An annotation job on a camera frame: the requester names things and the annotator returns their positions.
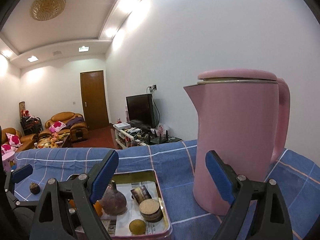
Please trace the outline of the pink rectangular tin tray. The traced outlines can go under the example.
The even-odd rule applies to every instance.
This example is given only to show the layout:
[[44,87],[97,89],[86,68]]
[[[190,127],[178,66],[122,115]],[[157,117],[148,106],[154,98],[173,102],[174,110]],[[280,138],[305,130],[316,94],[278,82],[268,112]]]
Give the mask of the pink rectangular tin tray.
[[116,173],[94,204],[112,239],[173,239],[155,170]]

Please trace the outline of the pink electric kettle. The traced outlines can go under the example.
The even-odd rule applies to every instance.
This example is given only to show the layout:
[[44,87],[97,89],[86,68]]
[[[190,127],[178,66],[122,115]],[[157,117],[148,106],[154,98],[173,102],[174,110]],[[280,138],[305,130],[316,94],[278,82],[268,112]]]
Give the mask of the pink electric kettle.
[[237,174],[263,181],[282,154],[290,118],[290,90],[284,79],[255,69],[203,72],[185,87],[198,115],[193,195],[200,207],[225,215],[231,199],[220,194],[206,167],[214,150]]

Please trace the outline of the printed paper tray liner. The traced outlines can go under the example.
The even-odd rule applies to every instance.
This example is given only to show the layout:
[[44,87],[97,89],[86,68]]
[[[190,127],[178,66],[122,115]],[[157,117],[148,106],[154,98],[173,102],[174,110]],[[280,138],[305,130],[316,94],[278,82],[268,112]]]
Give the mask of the printed paper tray liner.
[[[163,212],[163,217],[160,221],[154,223],[147,222],[141,215],[138,204],[136,200],[132,198],[131,194],[131,190],[138,186],[145,186],[152,199],[159,201],[161,211]],[[129,224],[135,219],[143,220],[146,223],[146,235],[164,233],[169,228],[169,222],[164,211],[163,203],[161,202],[160,193],[158,193],[157,189],[157,184],[154,181],[141,181],[117,185],[117,190],[126,197],[127,205],[126,211],[121,215],[111,216],[103,211],[101,221],[109,235],[119,237],[133,236],[132,232],[129,230]]]

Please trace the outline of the gold ceiling lamp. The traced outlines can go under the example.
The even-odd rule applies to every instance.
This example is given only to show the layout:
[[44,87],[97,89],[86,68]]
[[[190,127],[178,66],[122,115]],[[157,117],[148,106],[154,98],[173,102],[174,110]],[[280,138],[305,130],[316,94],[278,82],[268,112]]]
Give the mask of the gold ceiling lamp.
[[61,15],[66,7],[66,0],[35,0],[29,13],[36,21],[48,21]]

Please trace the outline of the black cluttered rack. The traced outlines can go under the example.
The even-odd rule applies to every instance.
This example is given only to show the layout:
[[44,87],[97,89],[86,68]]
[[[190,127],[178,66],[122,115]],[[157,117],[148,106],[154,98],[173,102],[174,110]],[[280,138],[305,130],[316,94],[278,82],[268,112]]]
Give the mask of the black cluttered rack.
[[43,131],[42,121],[39,117],[23,116],[20,124],[24,135],[39,134]]

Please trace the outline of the dark brown mangosteen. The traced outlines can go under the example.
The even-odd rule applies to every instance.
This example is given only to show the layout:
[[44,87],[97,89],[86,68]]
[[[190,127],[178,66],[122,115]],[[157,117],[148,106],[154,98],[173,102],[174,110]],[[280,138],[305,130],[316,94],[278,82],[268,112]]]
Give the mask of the dark brown mangosteen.
[[31,184],[29,185],[29,190],[34,195],[37,195],[41,192],[41,188],[40,188],[39,184],[37,184],[35,182],[31,182]]

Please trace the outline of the brown cut cylinder fruit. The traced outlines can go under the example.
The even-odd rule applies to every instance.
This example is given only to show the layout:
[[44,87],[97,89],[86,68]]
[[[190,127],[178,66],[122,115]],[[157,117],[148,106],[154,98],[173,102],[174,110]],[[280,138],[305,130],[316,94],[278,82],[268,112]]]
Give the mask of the brown cut cylinder fruit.
[[159,201],[155,199],[147,199],[141,202],[139,204],[139,211],[147,222],[159,222],[163,217]]

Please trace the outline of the small green-brown kiwi fruit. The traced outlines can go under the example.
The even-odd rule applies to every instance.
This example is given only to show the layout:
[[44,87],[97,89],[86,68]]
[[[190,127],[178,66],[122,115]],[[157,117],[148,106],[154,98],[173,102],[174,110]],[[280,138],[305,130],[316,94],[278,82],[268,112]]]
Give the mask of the small green-brown kiwi fruit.
[[129,230],[133,235],[143,235],[146,233],[146,223],[141,219],[134,219],[129,223]]

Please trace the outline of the coffee table with fruits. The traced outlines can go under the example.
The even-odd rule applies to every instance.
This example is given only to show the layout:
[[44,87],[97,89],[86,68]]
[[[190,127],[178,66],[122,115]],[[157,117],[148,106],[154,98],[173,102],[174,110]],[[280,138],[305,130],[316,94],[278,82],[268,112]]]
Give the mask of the coffee table with fruits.
[[43,137],[34,143],[34,149],[36,148],[71,148],[71,136],[70,133],[57,134],[54,133],[51,136]]

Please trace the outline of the white tv stand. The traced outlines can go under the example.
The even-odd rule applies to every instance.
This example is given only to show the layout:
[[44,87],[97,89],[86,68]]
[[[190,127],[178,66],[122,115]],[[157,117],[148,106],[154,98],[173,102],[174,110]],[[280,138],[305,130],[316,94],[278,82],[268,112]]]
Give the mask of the white tv stand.
[[165,131],[164,134],[158,134],[156,129],[131,127],[125,122],[117,123],[113,125],[113,128],[115,141],[123,150],[133,146],[150,146],[182,141],[178,137],[170,136],[168,131]]

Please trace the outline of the pink floral cushion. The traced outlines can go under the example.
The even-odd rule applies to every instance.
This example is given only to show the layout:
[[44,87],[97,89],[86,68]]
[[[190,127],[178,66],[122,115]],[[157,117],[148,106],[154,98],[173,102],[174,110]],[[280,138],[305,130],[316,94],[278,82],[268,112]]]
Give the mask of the pink floral cushion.
[[66,124],[64,122],[56,121],[49,127],[49,130],[51,133],[57,133],[65,127],[66,127]]

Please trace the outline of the purple round fruit with stem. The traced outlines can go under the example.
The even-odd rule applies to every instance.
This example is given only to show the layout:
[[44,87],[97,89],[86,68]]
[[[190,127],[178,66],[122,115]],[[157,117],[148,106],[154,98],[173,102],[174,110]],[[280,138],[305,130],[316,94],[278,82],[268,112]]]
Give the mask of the purple round fruit with stem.
[[111,180],[101,200],[99,200],[104,212],[111,216],[123,214],[127,210],[126,197],[117,189],[116,182]]

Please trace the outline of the large orange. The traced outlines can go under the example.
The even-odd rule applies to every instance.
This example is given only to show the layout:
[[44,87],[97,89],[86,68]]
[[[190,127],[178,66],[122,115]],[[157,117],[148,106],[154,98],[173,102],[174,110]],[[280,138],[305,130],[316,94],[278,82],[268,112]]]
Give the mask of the large orange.
[[70,207],[71,207],[71,208],[74,208],[74,209],[76,209],[76,205],[75,205],[75,202],[74,202],[74,200],[72,200],[72,199],[69,199],[69,200],[68,200],[68,203],[69,203],[69,205],[70,205]]

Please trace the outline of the blue plaid tablecloth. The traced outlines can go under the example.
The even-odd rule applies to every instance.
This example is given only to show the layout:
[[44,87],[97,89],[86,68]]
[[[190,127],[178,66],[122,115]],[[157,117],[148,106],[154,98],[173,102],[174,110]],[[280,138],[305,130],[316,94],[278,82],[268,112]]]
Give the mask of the blue plaid tablecloth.
[[[154,169],[159,179],[175,239],[211,239],[223,217],[211,215],[193,197],[195,140],[120,150],[118,172]],[[66,180],[84,173],[102,160],[107,148],[54,148],[26,150],[17,154],[17,165],[30,164],[33,173],[15,186],[19,200],[38,200],[31,183],[44,186],[49,178]],[[294,239],[303,239],[319,217],[319,167],[310,159],[285,150],[268,169],[287,205]]]

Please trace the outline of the orange leather sofa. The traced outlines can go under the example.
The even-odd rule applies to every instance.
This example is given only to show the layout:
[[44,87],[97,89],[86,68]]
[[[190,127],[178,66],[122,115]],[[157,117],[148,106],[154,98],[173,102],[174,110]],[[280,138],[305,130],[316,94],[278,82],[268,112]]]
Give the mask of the orange leather sofa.
[[2,129],[1,154],[22,152],[32,149],[37,141],[37,134],[21,135],[20,131],[9,127]]

